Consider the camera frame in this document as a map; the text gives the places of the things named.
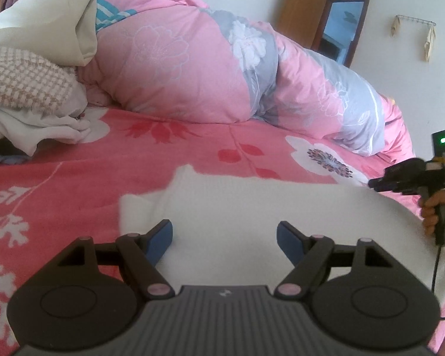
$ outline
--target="houndstooth pillow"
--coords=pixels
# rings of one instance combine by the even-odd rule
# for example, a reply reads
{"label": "houndstooth pillow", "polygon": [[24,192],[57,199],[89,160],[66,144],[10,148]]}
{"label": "houndstooth pillow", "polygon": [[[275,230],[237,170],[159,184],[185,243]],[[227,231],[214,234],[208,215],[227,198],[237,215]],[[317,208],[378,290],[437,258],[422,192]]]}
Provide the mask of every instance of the houndstooth pillow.
{"label": "houndstooth pillow", "polygon": [[73,67],[59,67],[29,51],[0,47],[0,108],[54,114],[78,84]]}

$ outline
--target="doorway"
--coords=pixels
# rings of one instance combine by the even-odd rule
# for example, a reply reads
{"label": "doorway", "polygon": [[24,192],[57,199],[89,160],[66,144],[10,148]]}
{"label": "doorway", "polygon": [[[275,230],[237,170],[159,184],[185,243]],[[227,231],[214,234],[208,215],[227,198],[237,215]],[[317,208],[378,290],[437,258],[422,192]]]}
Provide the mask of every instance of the doorway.
{"label": "doorway", "polygon": [[311,49],[350,67],[369,0],[326,0]]}

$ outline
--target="finger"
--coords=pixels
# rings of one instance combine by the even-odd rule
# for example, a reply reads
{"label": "finger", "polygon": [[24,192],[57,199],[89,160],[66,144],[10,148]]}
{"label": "finger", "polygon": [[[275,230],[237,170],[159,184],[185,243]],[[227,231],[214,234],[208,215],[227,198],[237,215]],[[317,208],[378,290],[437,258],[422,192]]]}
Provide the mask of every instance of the finger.
{"label": "finger", "polygon": [[435,209],[433,207],[424,207],[420,212],[422,218],[431,217],[433,215],[435,215]]}
{"label": "finger", "polygon": [[432,215],[431,217],[427,217],[424,219],[424,221],[422,222],[422,225],[424,225],[424,228],[428,228],[428,227],[434,227],[435,225],[438,223],[438,216],[436,215]]}
{"label": "finger", "polygon": [[445,204],[445,190],[440,190],[425,201],[425,207],[435,207],[439,204]]}
{"label": "finger", "polygon": [[433,235],[433,233],[435,233],[435,226],[425,228],[425,235]]}

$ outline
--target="teal and white striped cloth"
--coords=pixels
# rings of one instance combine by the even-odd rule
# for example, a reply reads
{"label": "teal and white striped cloth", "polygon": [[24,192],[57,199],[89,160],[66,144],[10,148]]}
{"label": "teal and white striped cloth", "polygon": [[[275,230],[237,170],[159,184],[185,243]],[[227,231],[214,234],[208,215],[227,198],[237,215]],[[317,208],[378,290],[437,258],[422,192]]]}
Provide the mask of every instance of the teal and white striped cloth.
{"label": "teal and white striped cloth", "polygon": [[106,0],[97,0],[96,33],[136,13],[135,9],[121,12]]}

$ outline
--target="hanging cloth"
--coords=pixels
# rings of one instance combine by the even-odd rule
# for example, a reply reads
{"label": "hanging cloth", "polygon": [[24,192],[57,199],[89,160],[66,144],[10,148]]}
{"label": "hanging cloth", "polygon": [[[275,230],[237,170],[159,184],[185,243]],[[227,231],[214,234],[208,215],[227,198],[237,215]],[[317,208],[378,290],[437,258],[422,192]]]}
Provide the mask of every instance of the hanging cloth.
{"label": "hanging cloth", "polygon": [[400,24],[401,24],[400,21],[401,21],[401,19],[399,18],[399,16],[394,17],[394,21],[392,23],[392,26],[390,27],[390,35],[391,36],[394,36],[399,31]]}
{"label": "hanging cloth", "polygon": [[430,26],[427,35],[427,41],[425,42],[425,61],[429,62],[432,55],[433,44],[437,38],[437,33],[435,32],[435,27]]}

